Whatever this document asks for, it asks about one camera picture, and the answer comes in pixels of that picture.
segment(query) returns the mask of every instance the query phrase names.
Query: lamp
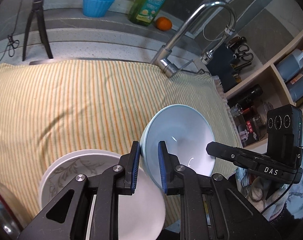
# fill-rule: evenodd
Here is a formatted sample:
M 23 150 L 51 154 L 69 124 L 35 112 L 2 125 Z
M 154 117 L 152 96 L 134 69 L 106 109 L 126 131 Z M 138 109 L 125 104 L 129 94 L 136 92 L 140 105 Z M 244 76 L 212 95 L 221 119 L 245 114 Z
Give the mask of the lamp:
M 38 31 L 39 31 L 41 43 L 45 46 L 45 50 L 47 52 L 48 58 L 53 58 L 53 54 L 50 49 L 46 26 L 45 26 L 43 4 L 44 4 L 44 0 L 34 0 L 33 1 L 32 9 L 28 16 L 26 29 L 25 29 L 24 46 L 22 49 L 22 61 L 25 61 L 25 59 L 26 59 L 27 41 L 28 41 L 29 31 L 30 31 L 31 22 L 33 20 L 34 14 L 36 14 L 36 17 L 37 17 Z

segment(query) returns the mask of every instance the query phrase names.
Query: camera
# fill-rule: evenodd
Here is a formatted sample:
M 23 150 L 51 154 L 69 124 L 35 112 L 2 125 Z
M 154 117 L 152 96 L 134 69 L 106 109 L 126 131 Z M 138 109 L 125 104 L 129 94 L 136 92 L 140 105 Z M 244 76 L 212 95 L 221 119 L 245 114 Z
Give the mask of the camera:
M 209 155 L 245 168 L 249 173 L 283 184 L 300 182 L 303 147 L 302 111 L 286 105 L 267 112 L 267 153 L 226 146 L 217 142 L 207 145 Z

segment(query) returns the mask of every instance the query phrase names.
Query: tripod leg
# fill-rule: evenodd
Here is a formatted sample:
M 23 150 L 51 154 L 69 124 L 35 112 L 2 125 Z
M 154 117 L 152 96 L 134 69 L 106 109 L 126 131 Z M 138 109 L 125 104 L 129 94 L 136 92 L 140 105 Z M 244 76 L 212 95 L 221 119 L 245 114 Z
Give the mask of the tripod leg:
M 47 36 L 47 32 L 46 32 L 43 10 L 37 10 L 36 15 L 37 15 L 37 21 L 38 21 L 38 30 L 39 30 L 40 40 L 41 40 L 42 44 L 45 46 L 45 50 L 47 52 L 48 58 L 53 58 L 53 54 L 50 49 L 48 36 Z
M 26 29 L 25 29 L 24 46 L 22 48 L 22 61 L 25 61 L 25 59 L 26 59 L 27 42 L 28 42 L 29 30 L 30 30 L 30 26 L 31 26 L 33 16 L 34 16 L 34 12 L 31 11 L 29 16 L 28 16 Z

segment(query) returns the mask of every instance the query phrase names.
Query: bowl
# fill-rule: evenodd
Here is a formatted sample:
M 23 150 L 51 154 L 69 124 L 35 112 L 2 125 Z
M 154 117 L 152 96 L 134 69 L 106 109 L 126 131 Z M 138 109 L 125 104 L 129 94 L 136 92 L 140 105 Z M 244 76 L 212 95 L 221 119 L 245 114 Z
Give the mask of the bowl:
M 198 111 L 186 105 L 167 106 L 152 118 L 142 133 L 141 165 L 161 189 L 160 141 L 166 142 L 168 152 L 175 154 L 181 164 L 198 174 L 211 175 L 215 158 L 207 154 L 206 146 L 215 139 L 210 125 Z
M 101 174 L 118 164 L 120 155 L 103 150 L 80 150 L 56 160 L 45 172 L 39 187 L 41 209 L 78 174 Z M 165 202 L 160 189 L 139 169 L 132 196 L 119 195 L 119 240 L 156 240 L 165 222 Z
M 104 17 L 115 0 L 83 0 L 83 14 L 88 17 Z

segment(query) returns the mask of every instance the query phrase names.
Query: faucet spout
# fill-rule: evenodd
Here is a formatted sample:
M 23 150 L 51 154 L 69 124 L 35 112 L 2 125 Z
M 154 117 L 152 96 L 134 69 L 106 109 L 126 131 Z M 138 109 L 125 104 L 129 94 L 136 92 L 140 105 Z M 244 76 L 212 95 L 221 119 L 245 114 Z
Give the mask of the faucet spout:
M 222 40 L 213 49 L 211 49 L 208 52 L 205 52 L 205 54 L 207 55 L 207 61 L 211 60 L 213 52 L 223 43 L 223 41 L 228 36 L 234 33 L 234 27 L 236 24 L 236 14 L 233 8 L 229 5 L 229 3 L 224 1 L 210 1 L 200 5 L 199 8 L 183 23 L 183 25 L 178 29 L 175 35 L 167 42 L 167 44 L 160 48 L 160 50 L 157 52 L 157 54 L 151 61 L 151 63 L 157 65 L 166 74 L 167 77 L 170 78 L 179 71 L 179 68 L 168 60 L 168 56 L 171 54 L 172 48 L 186 34 L 189 28 L 196 22 L 198 17 L 203 12 L 213 7 L 226 8 L 229 11 L 231 17 L 229 20 L 229 24 L 225 28 L 225 33 L 224 36 L 222 37 Z

